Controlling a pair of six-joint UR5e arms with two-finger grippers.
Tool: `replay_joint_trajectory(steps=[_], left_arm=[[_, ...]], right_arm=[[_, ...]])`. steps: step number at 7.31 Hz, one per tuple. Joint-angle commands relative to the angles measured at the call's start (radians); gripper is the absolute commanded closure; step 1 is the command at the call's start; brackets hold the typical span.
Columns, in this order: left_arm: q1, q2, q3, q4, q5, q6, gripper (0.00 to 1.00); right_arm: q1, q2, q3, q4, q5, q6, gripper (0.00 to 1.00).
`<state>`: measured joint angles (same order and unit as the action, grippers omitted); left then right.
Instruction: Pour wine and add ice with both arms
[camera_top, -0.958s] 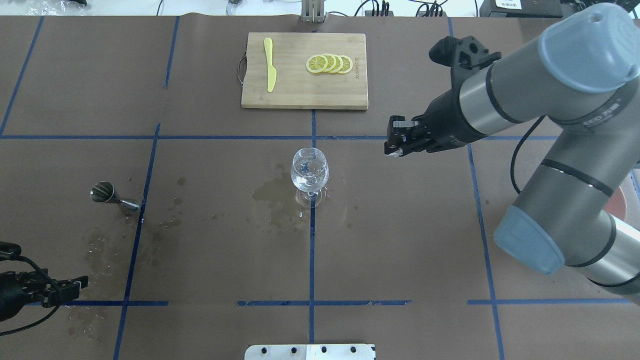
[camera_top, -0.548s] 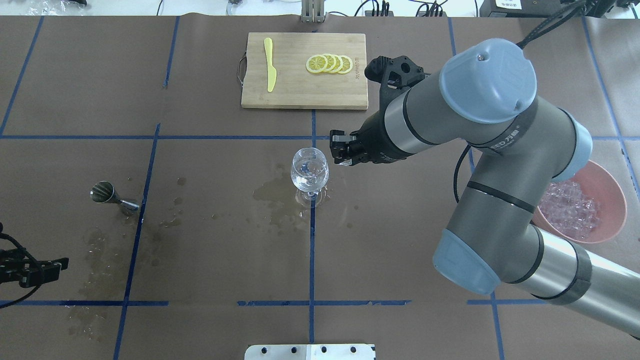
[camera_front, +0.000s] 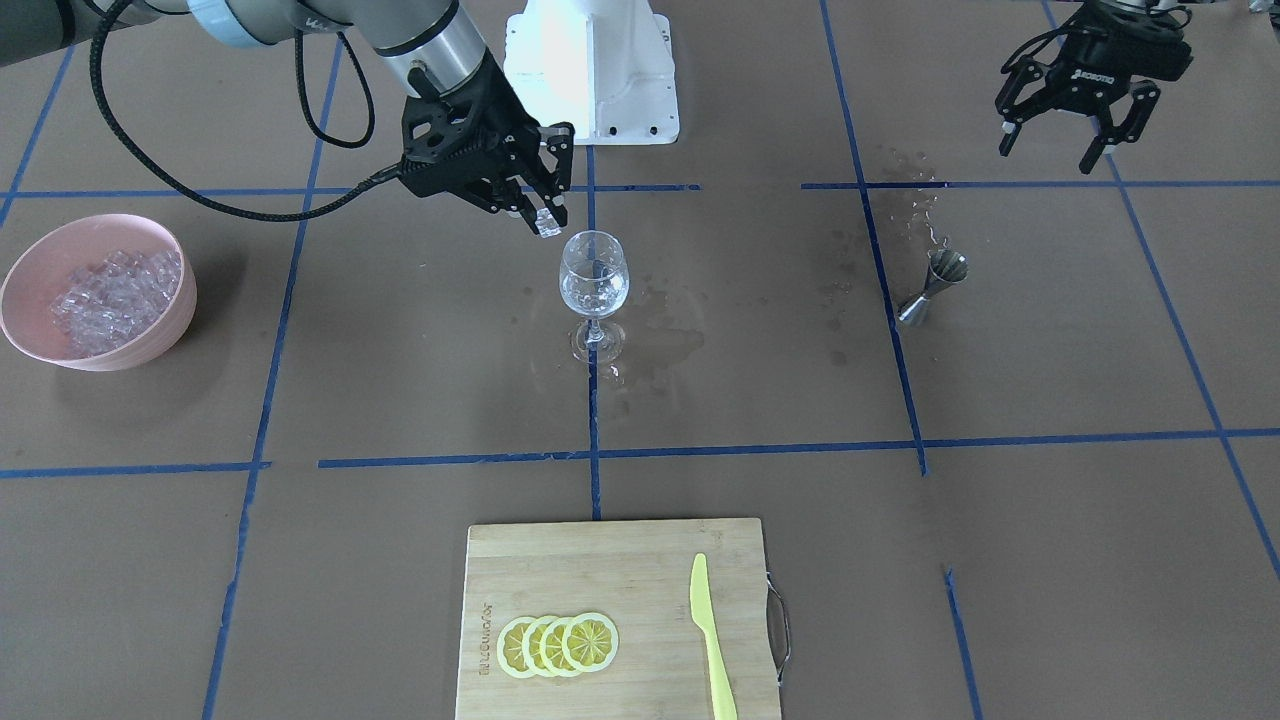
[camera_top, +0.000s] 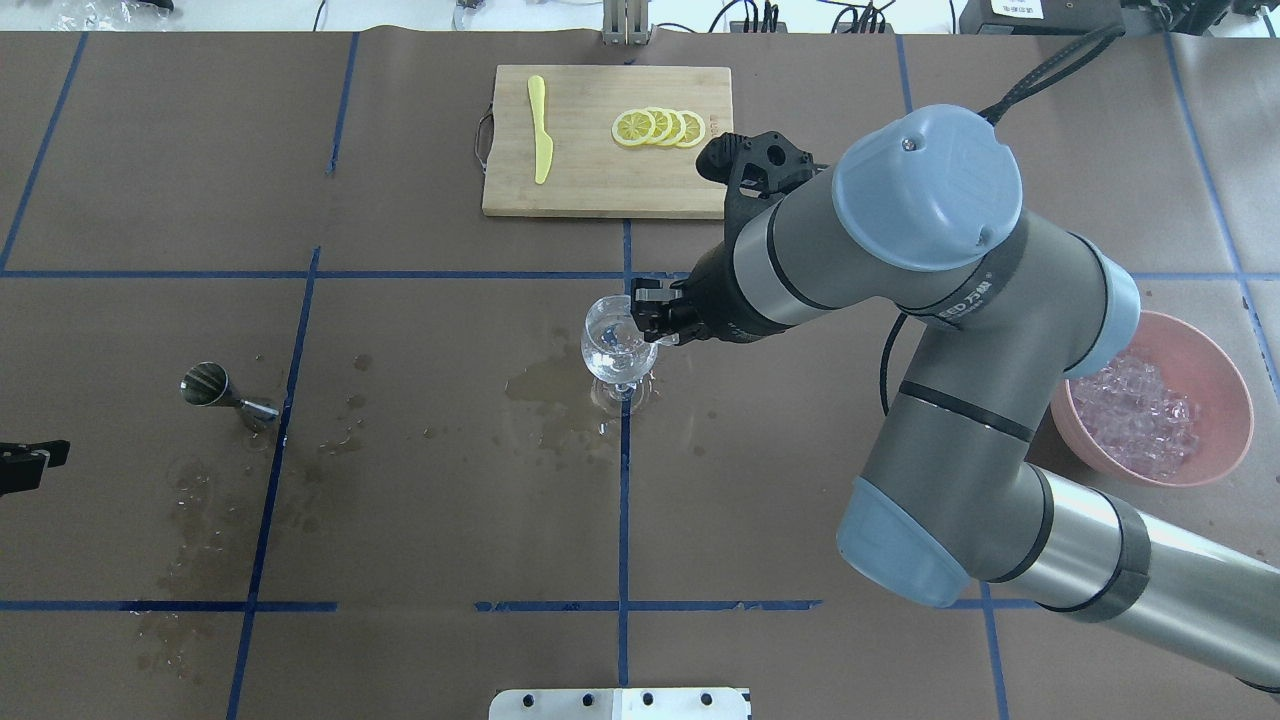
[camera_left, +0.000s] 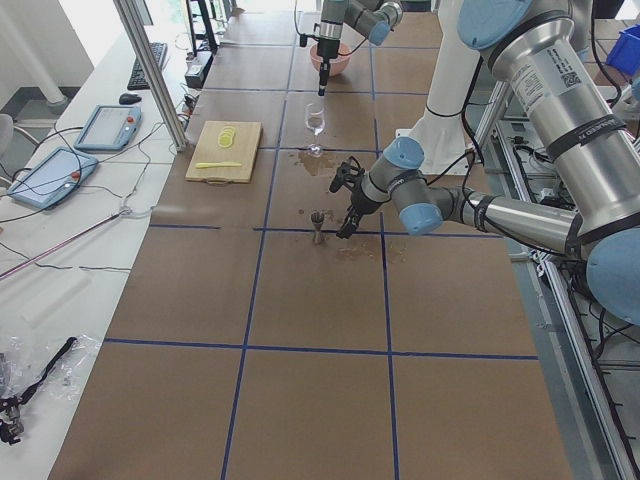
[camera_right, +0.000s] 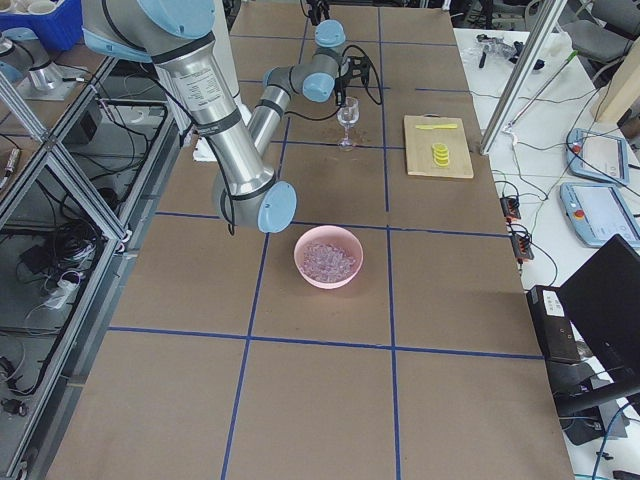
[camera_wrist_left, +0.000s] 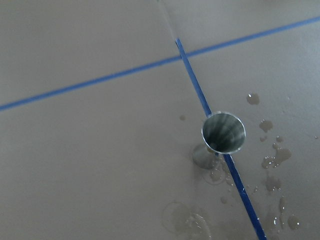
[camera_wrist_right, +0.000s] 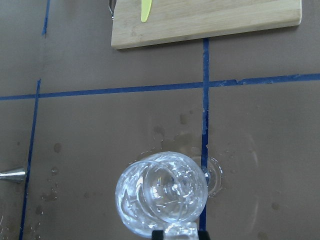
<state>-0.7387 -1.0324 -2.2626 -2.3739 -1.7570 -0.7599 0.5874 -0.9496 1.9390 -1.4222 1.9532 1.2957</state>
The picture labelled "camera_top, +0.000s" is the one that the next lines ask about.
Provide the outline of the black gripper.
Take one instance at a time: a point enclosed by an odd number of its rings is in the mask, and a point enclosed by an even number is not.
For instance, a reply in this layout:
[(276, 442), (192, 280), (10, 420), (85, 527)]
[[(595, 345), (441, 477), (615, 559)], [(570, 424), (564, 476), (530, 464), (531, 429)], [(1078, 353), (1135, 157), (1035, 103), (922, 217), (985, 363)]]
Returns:
[(762, 338), (724, 243), (705, 252), (685, 279), (663, 284), (634, 277), (630, 311), (648, 343), (681, 346), (695, 340), (721, 340), (745, 345)]

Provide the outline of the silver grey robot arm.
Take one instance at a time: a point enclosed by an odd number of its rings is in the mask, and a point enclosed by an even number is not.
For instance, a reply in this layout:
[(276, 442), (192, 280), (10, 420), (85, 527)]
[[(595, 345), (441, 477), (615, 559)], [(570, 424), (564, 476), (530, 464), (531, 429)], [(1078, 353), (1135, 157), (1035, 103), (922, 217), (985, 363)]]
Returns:
[(924, 333), (838, 525), (844, 560), (931, 607), (973, 580), (1213, 667), (1279, 678), (1275, 568), (1027, 461), (1056, 388), (1137, 332), (1132, 275), (1024, 206), (998, 109), (936, 104), (831, 167), (782, 135), (696, 159), (724, 238), (686, 279), (631, 286), (648, 341), (751, 343), (868, 299)]

